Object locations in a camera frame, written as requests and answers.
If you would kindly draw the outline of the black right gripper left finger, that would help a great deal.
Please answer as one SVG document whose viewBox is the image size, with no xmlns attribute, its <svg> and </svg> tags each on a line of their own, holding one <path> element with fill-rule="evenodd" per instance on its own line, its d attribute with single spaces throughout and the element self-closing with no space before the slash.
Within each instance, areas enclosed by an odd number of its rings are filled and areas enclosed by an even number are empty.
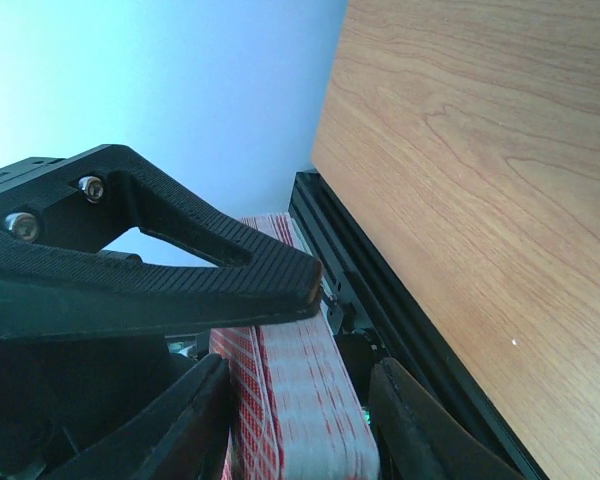
<svg viewBox="0 0 600 480">
<path fill-rule="evenodd" d="M 0 169 L 0 341 L 291 322 L 318 312 L 321 277 L 127 146 Z"/>
</svg>

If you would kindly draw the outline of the red playing card deck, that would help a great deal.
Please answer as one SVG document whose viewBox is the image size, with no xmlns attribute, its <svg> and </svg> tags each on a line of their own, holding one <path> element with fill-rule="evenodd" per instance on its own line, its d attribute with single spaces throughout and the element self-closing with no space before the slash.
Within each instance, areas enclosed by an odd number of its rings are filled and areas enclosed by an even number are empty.
<svg viewBox="0 0 600 480">
<path fill-rule="evenodd" d="M 375 479 L 380 460 L 322 313 L 261 327 L 214 329 L 238 418 L 224 479 Z"/>
</svg>

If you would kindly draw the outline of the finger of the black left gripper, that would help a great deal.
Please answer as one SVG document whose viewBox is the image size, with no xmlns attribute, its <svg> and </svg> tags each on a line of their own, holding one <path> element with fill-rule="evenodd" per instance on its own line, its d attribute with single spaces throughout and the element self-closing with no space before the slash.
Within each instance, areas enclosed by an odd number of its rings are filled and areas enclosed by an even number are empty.
<svg viewBox="0 0 600 480">
<path fill-rule="evenodd" d="M 382 479 L 519 479 L 395 359 L 371 373 L 371 427 Z"/>
</svg>

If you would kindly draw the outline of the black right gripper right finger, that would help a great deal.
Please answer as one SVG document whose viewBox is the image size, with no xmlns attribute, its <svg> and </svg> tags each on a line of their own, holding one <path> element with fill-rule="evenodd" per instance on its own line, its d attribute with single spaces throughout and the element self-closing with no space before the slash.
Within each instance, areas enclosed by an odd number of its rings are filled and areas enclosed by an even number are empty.
<svg viewBox="0 0 600 480">
<path fill-rule="evenodd" d="M 219 479 L 230 430 L 228 361 L 209 354 L 139 415 L 49 479 Z"/>
</svg>

